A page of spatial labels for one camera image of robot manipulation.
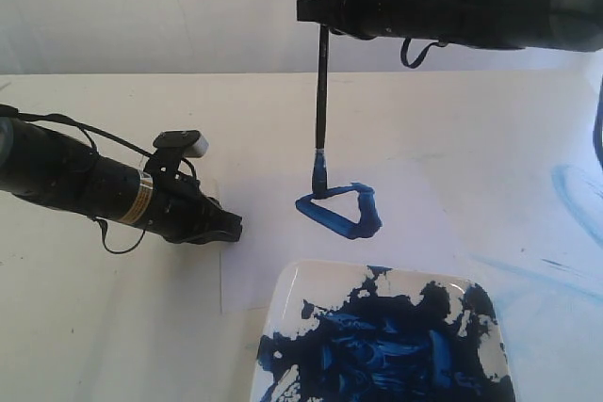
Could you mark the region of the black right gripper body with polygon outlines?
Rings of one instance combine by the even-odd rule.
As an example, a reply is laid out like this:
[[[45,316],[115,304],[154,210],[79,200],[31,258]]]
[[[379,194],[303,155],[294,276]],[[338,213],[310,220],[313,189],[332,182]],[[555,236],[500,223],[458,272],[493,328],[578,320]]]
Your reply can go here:
[[[348,33],[512,50],[554,45],[552,0],[348,0]]]

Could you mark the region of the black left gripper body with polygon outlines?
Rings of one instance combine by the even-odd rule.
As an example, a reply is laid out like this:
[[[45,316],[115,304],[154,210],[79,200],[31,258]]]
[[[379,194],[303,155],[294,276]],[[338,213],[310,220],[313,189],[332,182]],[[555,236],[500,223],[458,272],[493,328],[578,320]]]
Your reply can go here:
[[[221,206],[194,173],[152,158],[139,170],[101,157],[89,177],[89,219],[107,233],[114,221],[173,244],[221,241]]]

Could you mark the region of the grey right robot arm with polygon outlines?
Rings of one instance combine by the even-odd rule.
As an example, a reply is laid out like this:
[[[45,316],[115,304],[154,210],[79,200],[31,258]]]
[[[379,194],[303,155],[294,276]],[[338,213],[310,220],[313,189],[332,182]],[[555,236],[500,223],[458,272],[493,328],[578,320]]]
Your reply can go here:
[[[602,47],[602,0],[298,0],[297,19],[358,40],[436,40],[485,50]]]

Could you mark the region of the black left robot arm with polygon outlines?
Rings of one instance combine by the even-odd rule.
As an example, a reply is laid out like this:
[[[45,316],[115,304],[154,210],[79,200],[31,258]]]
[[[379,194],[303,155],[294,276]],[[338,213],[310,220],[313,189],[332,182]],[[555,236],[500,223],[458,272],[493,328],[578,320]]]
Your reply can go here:
[[[1,189],[13,196],[96,222],[154,233],[173,244],[235,243],[240,216],[184,173],[208,144],[198,130],[167,131],[154,151],[60,114],[1,107]]]

